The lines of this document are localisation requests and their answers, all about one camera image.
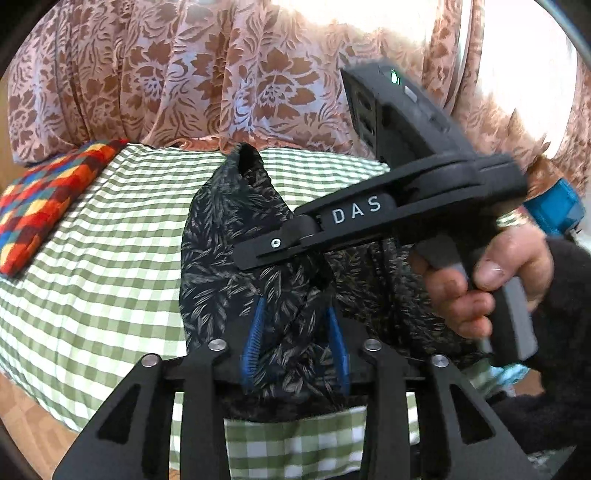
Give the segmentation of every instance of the hand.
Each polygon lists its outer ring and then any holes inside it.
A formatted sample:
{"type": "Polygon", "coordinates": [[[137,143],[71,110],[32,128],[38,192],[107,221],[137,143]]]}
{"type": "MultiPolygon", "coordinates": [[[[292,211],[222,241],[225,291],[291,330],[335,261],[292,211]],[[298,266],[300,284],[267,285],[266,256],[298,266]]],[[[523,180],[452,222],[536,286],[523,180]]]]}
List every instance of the hand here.
{"type": "Polygon", "coordinates": [[[554,274],[545,236],[532,225],[510,227],[491,240],[472,275],[478,290],[468,291],[460,272],[453,268],[435,270],[416,252],[411,253],[409,262],[423,276],[435,312],[465,338],[490,336],[492,325],[486,316],[494,310],[495,300],[488,292],[518,275],[532,312],[544,298],[554,274]]]}

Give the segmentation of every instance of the black floral fabric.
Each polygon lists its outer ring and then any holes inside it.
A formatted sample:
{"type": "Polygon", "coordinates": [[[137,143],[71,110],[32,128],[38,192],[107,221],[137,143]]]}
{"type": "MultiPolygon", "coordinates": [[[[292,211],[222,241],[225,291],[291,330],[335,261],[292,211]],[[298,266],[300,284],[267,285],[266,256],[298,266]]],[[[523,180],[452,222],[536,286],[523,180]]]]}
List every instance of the black floral fabric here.
{"type": "Polygon", "coordinates": [[[338,393],[327,341],[335,305],[404,355],[435,352],[461,367],[480,357],[434,316],[408,251],[394,239],[241,271],[233,244],[278,229],[293,216],[248,144],[232,152],[196,193],[181,245],[180,311],[187,350],[223,338],[230,322],[251,322],[266,300],[253,388],[227,393],[230,417],[286,421],[364,402],[338,393]]]}

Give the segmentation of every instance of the green gingham fabric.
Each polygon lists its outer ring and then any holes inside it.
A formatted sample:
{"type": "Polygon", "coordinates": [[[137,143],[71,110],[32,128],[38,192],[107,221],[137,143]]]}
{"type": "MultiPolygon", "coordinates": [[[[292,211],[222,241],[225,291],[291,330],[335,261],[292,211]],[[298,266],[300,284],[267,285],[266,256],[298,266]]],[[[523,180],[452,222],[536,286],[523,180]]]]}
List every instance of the green gingham fabric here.
{"type": "MultiPolygon", "coordinates": [[[[262,152],[293,209],[387,171],[369,160],[288,149],[262,152]]],[[[81,430],[148,352],[186,353],[178,312],[180,243],[189,204],[220,153],[129,145],[66,213],[20,278],[0,279],[0,369],[55,418],[81,430]]],[[[486,367],[475,385],[496,382],[486,367]]],[[[173,411],[178,468],[181,396],[173,411]]],[[[408,396],[411,440],[418,439],[408,396]]],[[[358,468],[365,409],[294,423],[227,421],[234,478],[327,478],[358,468]]]]}

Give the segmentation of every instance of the metal screw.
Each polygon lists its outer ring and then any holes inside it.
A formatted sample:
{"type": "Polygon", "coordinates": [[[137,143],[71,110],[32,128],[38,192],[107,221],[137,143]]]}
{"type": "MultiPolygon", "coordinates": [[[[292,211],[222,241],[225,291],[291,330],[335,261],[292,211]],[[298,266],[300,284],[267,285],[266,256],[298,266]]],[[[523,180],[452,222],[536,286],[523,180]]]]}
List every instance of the metal screw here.
{"type": "Polygon", "coordinates": [[[153,367],[154,365],[158,365],[158,355],[154,355],[153,353],[144,355],[142,358],[142,365],[144,367],[153,367]]]}
{"type": "Polygon", "coordinates": [[[445,355],[433,355],[431,357],[431,363],[437,368],[445,368],[449,365],[449,358],[445,355]]]}
{"type": "Polygon", "coordinates": [[[379,352],[382,349],[382,342],[375,338],[369,338],[363,343],[363,348],[368,352],[379,352]]]}
{"type": "Polygon", "coordinates": [[[207,344],[207,346],[212,352],[223,352],[228,344],[221,338],[214,338],[207,344]]]}

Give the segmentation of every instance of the multicolored pillow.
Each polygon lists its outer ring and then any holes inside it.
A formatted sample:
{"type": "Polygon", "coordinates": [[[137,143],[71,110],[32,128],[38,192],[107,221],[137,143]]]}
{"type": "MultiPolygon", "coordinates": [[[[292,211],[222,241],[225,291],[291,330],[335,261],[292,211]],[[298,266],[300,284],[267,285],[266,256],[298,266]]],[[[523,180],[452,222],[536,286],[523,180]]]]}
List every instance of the multicolored pillow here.
{"type": "Polygon", "coordinates": [[[29,169],[0,197],[0,274],[18,273],[66,209],[127,145],[91,142],[29,169]]]}

